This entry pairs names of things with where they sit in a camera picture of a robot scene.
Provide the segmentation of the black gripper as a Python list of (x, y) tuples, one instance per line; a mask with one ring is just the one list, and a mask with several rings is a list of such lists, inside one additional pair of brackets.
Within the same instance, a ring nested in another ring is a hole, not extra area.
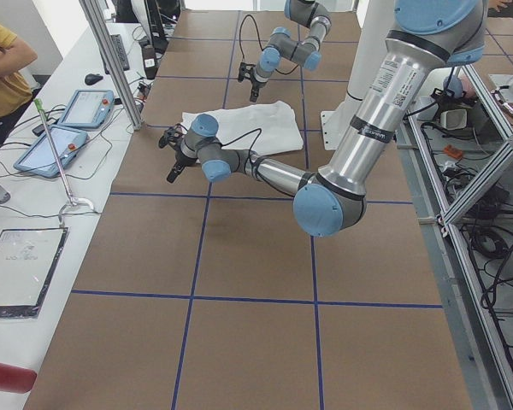
[(250, 94), (250, 101), (256, 102), (260, 89), (263, 88), (267, 84), (267, 79), (259, 76), (256, 72), (251, 73), (251, 94)]
[(186, 155), (181, 150), (175, 154), (175, 164), (169, 171), (166, 180), (169, 183), (174, 183), (175, 180), (183, 173), (184, 167), (193, 167), (197, 162), (197, 158), (192, 158)]

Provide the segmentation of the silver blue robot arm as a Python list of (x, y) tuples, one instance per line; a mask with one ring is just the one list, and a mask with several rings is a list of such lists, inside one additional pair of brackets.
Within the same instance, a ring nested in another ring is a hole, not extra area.
[(255, 103), (259, 91), (267, 84), (282, 59), (304, 69), (314, 71), (321, 61), (321, 43), (328, 35), (332, 22), (328, 10), (316, 1), (286, 1), (284, 14), (287, 19), (309, 29), (303, 41), (291, 38), (290, 31), (278, 26), (271, 34), (256, 64), (242, 62), (238, 82), (251, 82), (250, 102)]
[(232, 149), (218, 139), (216, 118), (200, 114), (186, 133), (160, 140), (175, 153), (168, 182), (194, 165), (212, 183), (243, 173), (292, 196), (295, 219), (311, 236), (331, 236), (355, 225), (366, 209), (365, 180), (427, 76), (435, 69), (481, 58), (487, 9), (485, 1), (388, 2), (386, 17), (379, 19), (386, 29), (380, 35), (384, 59), (342, 131), (332, 159), (316, 172), (307, 173), (253, 149)]

